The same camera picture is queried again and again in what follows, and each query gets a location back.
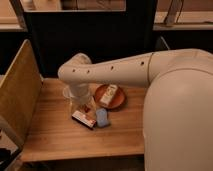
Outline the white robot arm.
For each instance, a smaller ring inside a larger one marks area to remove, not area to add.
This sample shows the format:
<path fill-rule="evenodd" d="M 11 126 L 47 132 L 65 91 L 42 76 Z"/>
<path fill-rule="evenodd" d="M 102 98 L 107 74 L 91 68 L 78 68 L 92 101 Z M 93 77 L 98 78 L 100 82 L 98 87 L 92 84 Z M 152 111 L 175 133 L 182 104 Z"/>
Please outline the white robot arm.
<path fill-rule="evenodd" d="M 212 53 L 168 50 L 98 64 L 80 53 L 58 77 L 78 101 L 89 83 L 145 87 L 145 171 L 213 171 Z"/>

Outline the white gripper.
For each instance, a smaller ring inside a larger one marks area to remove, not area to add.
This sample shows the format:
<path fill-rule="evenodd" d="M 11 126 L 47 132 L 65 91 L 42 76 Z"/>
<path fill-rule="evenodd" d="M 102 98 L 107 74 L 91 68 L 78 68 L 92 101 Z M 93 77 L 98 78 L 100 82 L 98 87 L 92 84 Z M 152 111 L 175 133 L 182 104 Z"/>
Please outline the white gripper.
<path fill-rule="evenodd" d="M 92 95 L 87 83 L 70 85 L 69 89 L 73 98 L 73 102 L 70 102 L 70 109 L 72 112 L 82 110 L 83 105 L 87 105 L 92 109 Z"/>

